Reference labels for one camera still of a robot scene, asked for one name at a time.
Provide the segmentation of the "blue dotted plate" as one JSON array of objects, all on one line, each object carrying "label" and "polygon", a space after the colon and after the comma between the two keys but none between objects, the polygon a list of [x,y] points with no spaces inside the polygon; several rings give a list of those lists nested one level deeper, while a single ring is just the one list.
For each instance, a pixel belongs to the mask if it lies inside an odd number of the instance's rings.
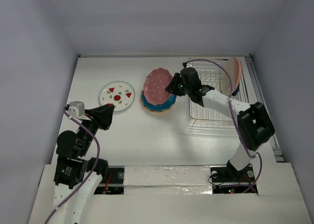
[{"label": "blue dotted plate", "polygon": [[176,98],[176,95],[171,94],[163,104],[152,105],[146,100],[144,92],[141,93],[141,102],[143,106],[152,112],[163,112],[170,109],[175,104]]}]

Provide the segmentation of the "maroon dotted plate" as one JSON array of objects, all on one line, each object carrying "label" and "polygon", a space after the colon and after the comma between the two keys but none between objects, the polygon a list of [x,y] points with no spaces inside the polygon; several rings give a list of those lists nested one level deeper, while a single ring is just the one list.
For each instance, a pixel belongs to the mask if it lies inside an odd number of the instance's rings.
[{"label": "maroon dotted plate", "polygon": [[165,89],[172,81],[172,75],[167,69],[154,69],[148,76],[143,85],[144,97],[148,103],[156,106],[165,103],[170,97],[170,93]]}]

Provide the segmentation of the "white watermelon pattern plate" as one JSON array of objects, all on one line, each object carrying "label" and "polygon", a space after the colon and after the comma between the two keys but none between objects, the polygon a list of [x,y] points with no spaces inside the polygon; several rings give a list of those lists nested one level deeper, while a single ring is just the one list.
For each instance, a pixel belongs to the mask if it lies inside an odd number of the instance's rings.
[{"label": "white watermelon pattern plate", "polygon": [[133,86],[124,81],[114,81],[106,84],[99,94],[100,105],[113,105],[114,113],[119,114],[130,108],[135,100]]}]

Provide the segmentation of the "pink plate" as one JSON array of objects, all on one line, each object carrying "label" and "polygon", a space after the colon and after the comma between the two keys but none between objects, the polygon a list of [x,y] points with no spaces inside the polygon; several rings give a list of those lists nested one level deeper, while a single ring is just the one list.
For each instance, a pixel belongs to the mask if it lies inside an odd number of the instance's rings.
[{"label": "pink plate", "polygon": [[239,91],[239,84],[242,74],[241,62],[236,58],[230,58],[224,66],[227,74],[222,73],[222,78],[220,82],[221,92],[229,96],[231,89],[233,90],[232,96],[236,96]]}]

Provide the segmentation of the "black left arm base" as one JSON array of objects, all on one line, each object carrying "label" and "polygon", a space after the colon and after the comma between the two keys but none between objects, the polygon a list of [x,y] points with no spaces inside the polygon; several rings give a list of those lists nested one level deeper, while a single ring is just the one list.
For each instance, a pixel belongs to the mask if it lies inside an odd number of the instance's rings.
[{"label": "black left arm base", "polygon": [[123,195],[125,167],[109,167],[107,178],[96,188],[95,195]]}]

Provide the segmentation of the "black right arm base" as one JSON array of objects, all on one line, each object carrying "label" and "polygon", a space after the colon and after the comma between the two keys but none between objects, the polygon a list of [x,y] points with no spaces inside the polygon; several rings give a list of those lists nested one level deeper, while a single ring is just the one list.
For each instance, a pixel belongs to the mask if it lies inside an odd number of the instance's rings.
[{"label": "black right arm base", "polygon": [[224,185],[227,183],[253,182],[255,175],[253,168],[247,166],[241,171],[232,170],[228,167],[211,167],[209,182],[213,185]]}]

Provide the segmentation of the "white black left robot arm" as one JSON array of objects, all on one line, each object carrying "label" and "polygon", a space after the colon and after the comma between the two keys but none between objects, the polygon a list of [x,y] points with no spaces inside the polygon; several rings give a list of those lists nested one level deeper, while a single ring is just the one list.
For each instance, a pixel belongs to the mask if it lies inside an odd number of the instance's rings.
[{"label": "white black left robot arm", "polygon": [[85,109],[84,103],[70,102],[63,114],[78,125],[73,132],[57,137],[57,162],[54,174],[53,210],[47,224],[80,224],[84,211],[97,188],[108,178],[108,162],[100,159],[99,130],[108,130],[115,106],[106,104]]}]

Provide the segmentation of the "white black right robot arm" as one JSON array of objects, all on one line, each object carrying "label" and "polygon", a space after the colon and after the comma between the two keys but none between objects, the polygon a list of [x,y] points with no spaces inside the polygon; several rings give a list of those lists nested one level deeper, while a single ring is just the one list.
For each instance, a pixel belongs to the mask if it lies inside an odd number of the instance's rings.
[{"label": "white black right robot arm", "polygon": [[204,108],[213,109],[235,122],[240,144],[227,162],[226,176],[237,181],[244,174],[259,147],[275,134],[269,114],[260,102],[249,104],[230,98],[214,87],[204,85],[192,67],[175,73],[165,90],[176,96],[188,95],[190,100]]}]

